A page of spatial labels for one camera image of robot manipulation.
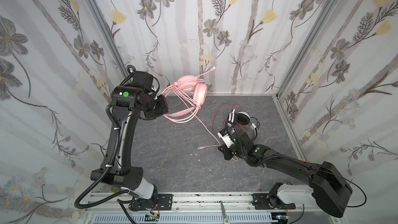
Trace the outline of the green small object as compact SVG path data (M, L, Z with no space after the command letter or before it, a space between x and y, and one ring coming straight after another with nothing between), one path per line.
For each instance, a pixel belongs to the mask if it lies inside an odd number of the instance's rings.
M121 189L120 189L120 187L116 187L116 186L112 186L112 188L110 189L110 191L112 192L112 193L117 193L117 192L119 192Z

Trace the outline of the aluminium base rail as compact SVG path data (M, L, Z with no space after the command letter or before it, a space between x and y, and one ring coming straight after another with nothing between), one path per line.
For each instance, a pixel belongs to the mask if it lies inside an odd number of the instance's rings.
M229 213L271 213L278 224L345 224L344 218L329 216L320 208L311 205L295 204L296 209L264 209L256 210L253 206L255 192L174 192L163 193L161 204L153 212L140 210L137 212L122 210L119 203L112 199L97 207L83 212L80 224L92 224L97 214L125 214L133 222L131 214L148 213L159 218L163 213L221 213L224 223L228 223Z

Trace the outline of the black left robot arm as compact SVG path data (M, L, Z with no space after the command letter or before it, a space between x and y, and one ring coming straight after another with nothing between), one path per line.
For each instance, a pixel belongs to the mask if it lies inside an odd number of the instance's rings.
M131 151L137 122L155 120L169 112L166 98L152 88L157 81L153 75L127 66L128 76L111 95L111 102L105 112L112 123L105 158L99 169L91 172L93 183L77 197L74 207L86 209L103 204L117 196L129 194L132 200L121 201L122 205L138 204L141 208L158 205L158 190L144 179L143 168L131 165ZM99 183L120 187L120 191L104 199L83 204L82 200Z

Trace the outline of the pink headphones with cable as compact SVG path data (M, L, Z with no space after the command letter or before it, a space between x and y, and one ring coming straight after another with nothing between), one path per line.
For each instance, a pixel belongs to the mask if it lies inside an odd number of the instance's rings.
M208 92L208 87L205 84L205 80L201 77L214 71L215 69L215 67L212 67L209 71L198 76L182 76L177 81L170 84L166 89L164 89L162 92L164 97L173 94L177 96L186 106L185 110L172 114L166 114L164 117L173 123L187 123L194 118L200 120L198 117L198 112L204 104Z

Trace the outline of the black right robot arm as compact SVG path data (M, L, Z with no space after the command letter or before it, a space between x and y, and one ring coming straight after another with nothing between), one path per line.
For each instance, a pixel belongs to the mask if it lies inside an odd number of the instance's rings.
M349 208L353 183L344 178L329 162L310 163L281 154L268 146L255 145L248 134L235 129L229 122L218 132L223 144L218 147L225 160L238 157L252 168L268 168L282 172L299 181L301 185L276 183L264 200L254 199L254 205L271 209L291 204L317 206L326 214L341 218Z

